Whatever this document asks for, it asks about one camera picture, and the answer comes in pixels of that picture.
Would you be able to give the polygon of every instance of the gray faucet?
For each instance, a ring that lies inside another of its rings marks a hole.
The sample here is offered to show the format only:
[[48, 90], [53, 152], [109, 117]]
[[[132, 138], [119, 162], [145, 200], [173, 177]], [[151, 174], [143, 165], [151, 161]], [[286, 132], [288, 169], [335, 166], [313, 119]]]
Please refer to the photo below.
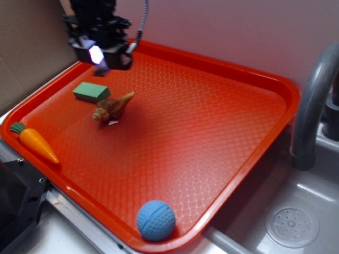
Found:
[[315, 164], [315, 142], [323, 111], [324, 136], [339, 141], [338, 72], [339, 42], [336, 42], [319, 57], [301, 96], [290, 148], [291, 163], [297, 169], [307, 170]]

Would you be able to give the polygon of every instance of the carrot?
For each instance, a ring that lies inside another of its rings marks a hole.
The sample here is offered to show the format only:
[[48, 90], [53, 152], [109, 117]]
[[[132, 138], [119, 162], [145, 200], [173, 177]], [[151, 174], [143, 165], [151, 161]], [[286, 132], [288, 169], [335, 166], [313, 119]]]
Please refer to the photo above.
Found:
[[10, 131], [19, 134], [20, 142], [45, 160], [58, 164], [59, 159], [47, 141], [35, 129], [27, 128], [23, 123], [13, 123]]

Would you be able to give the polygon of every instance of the gray sink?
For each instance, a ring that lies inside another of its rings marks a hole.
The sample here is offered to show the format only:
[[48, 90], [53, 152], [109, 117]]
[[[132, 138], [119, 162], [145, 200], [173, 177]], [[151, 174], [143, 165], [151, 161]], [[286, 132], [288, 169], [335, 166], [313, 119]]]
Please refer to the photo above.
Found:
[[290, 133], [280, 135], [210, 223], [206, 237], [216, 229], [238, 244], [228, 253], [339, 253], [339, 142], [318, 136], [316, 165], [299, 171], [290, 166]]

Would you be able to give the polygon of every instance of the blue rubber ball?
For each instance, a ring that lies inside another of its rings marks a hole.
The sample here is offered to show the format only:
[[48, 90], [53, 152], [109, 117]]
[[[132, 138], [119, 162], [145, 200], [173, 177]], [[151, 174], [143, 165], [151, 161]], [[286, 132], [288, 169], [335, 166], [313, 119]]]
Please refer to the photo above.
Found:
[[175, 214], [163, 201], [153, 200], [141, 207], [137, 215], [141, 236], [149, 241], [163, 241], [173, 232]]

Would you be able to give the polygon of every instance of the sink drain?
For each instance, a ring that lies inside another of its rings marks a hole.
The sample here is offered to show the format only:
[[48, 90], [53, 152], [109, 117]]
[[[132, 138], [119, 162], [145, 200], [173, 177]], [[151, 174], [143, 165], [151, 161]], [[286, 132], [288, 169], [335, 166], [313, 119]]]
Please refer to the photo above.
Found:
[[317, 216], [298, 203], [282, 203], [266, 217], [266, 230], [278, 244], [288, 248], [302, 248], [312, 243], [319, 233]]

